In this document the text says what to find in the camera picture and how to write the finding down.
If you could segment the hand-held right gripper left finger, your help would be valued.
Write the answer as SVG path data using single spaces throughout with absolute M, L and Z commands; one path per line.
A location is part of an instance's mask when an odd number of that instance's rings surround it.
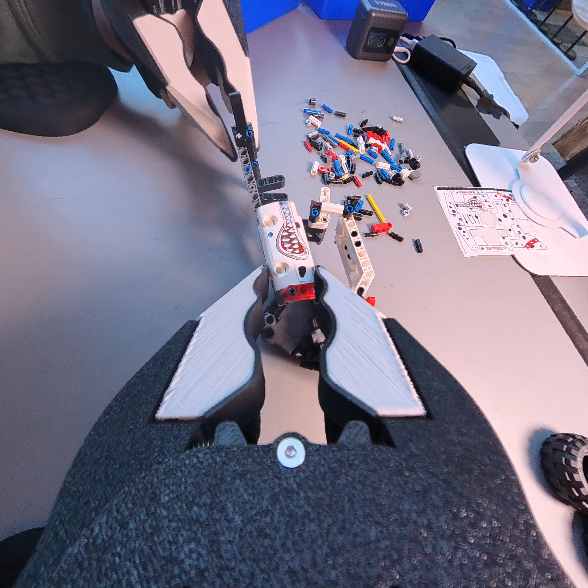
M 260 266 L 204 311 L 156 412 L 157 420 L 203 420 L 241 395 L 263 405 L 261 356 L 256 345 L 268 296 L 268 268 Z

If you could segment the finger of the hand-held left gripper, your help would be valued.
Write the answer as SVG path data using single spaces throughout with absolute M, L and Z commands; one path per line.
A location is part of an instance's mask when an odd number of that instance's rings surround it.
M 195 27 L 196 56 L 201 59 L 210 82 L 218 85 L 227 104 L 230 93 L 240 93 L 246 122 L 257 133 L 251 61 L 239 1 L 197 1 Z M 195 121 L 221 151 L 235 151 L 214 102 L 200 82 L 195 84 Z
M 136 17 L 133 25 L 164 78 L 173 105 L 232 161 L 237 154 L 216 106 L 209 100 L 209 76 L 195 54 L 194 26 L 189 15 L 165 19 L 151 14 Z

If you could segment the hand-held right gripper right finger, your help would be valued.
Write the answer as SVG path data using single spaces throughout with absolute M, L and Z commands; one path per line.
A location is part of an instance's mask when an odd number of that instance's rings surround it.
M 422 417 L 426 409 L 386 328 L 385 317 L 325 268 L 315 269 L 322 285 L 328 334 L 320 354 L 319 397 L 332 418 L 342 409 L 338 396 L 375 418 Z

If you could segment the toy truck chassis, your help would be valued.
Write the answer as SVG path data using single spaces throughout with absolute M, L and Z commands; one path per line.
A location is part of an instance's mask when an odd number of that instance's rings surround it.
M 283 187 L 284 182 L 282 176 L 261 178 L 257 161 L 254 130 L 252 125 L 246 122 L 240 93 L 231 93 L 229 99 L 236 122 L 236 125 L 232 127 L 232 132 L 243 175 L 251 196 L 254 214 L 256 215 L 256 209 L 262 205 L 275 201 L 289 200 L 289 198 L 286 194 L 275 192 L 275 189 Z M 339 217 L 337 224 L 337 245 L 342 255 L 342 262 L 348 277 L 349 286 L 353 292 L 364 297 L 371 285 L 374 273 L 356 224 L 356 220 L 359 217 L 358 211 L 356 211 L 356 203 L 349 201 L 345 205 L 339 205 L 331 202 L 321 202 L 321 205 L 322 209 L 330 212 L 330 218 L 335 216 Z M 286 339 L 278 342 L 275 336 L 275 327 L 286 308 L 291 303 L 302 303 L 305 301 L 307 300 L 279 303 L 274 292 L 273 300 L 265 311 L 265 328 L 262 331 L 262 336 L 265 340 L 280 345 L 289 354 L 300 359 L 300 365 L 302 367 L 318 370 L 319 355 L 325 341 L 325 336 L 318 326 L 316 310 L 311 311 L 311 317 L 309 319 L 311 330 L 309 334 L 303 334 L 301 337 L 295 336 L 293 342 L 287 342 Z

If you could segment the white toothed toy panel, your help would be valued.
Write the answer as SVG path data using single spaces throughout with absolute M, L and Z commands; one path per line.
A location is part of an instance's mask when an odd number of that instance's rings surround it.
M 314 299 L 315 264 L 295 204 L 270 202 L 257 208 L 256 216 L 277 301 Z

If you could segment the person's left forearm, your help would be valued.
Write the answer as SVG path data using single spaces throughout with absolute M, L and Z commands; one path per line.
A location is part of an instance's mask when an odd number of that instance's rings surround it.
M 100 1 L 1 1 L 1 128 L 77 134 L 117 96 L 132 58 Z

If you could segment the grey desk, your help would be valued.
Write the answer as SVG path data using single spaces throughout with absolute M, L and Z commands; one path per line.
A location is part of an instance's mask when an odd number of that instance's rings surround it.
M 310 96 L 422 156 L 403 188 L 364 183 L 405 238 L 369 241 L 370 293 L 478 402 L 553 553 L 587 587 L 582 526 L 538 463 L 549 434 L 587 435 L 587 366 L 512 258 L 463 258 L 433 187 L 472 181 L 396 65 L 348 55 L 348 28 L 301 5 L 249 35 L 262 173 L 284 174 L 307 216 L 320 189 L 302 145 Z M 239 166 L 136 70 L 114 76 L 119 98 L 88 130 L 1 136 L 1 539 L 45 524 L 114 395 L 263 261 Z

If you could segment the blue plastic bin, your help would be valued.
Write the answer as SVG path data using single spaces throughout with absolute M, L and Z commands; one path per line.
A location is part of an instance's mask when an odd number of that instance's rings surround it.
M 290 11 L 297 9 L 300 1 L 242 0 L 240 1 L 246 33 L 252 33 Z
M 422 22 L 435 1 L 399 1 L 408 13 L 409 22 Z M 359 1 L 307 1 L 321 19 L 349 20 L 355 16 Z

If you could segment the black box device with display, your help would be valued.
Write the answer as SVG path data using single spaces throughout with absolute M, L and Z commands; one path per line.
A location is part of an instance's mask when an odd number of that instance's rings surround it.
M 388 61 L 408 21 L 398 1 L 359 1 L 346 46 L 355 59 Z

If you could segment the pile of small toy pieces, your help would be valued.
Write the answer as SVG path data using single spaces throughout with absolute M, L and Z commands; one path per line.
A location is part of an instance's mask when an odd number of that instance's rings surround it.
M 358 125 L 349 124 L 343 134 L 333 132 L 325 126 L 325 115 L 344 121 L 347 113 L 319 105 L 316 98 L 310 98 L 302 112 L 309 128 L 303 145 L 316 158 L 309 173 L 323 185 L 318 200 L 310 205 L 309 218 L 304 220 L 310 242 L 319 244 L 325 237 L 331 214 L 321 208 L 321 202 L 332 200 L 331 188 L 361 189 L 368 178 L 377 185 L 402 187 L 407 180 L 420 177 L 421 157 L 403 143 L 396 143 L 381 124 L 364 119 Z

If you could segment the white sticker sheet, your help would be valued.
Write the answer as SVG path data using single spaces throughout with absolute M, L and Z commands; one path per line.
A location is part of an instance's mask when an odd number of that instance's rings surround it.
M 545 251 L 538 225 L 507 189 L 434 187 L 464 257 Z

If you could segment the black power adapter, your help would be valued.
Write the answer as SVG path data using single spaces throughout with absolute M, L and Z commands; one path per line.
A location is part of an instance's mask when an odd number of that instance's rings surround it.
M 448 94 L 454 94 L 477 65 L 436 35 L 429 35 L 416 43 L 408 64 Z

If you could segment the white book stand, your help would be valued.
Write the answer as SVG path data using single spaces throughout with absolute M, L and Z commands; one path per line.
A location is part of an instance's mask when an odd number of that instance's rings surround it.
M 587 276 L 587 219 L 541 147 L 587 103 L 587 92 L 527 152 L 473 143 L 466 156 L 482 187 L 512 191 L 524 217 L 539 230 L 546 251 L 518 249 L 527 271 L 544 276 Z

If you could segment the white flat pad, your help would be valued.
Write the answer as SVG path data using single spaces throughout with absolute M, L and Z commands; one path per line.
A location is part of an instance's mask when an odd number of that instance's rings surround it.
M 518 126 L 528 120 L 528 113 L 519 97 L 508 84 L 498 64 L 488 55 L 459 49 L 460 52 L 476 62 L 473 77 L 493 96 L 494 101 L 504 107 L 510 119 Z

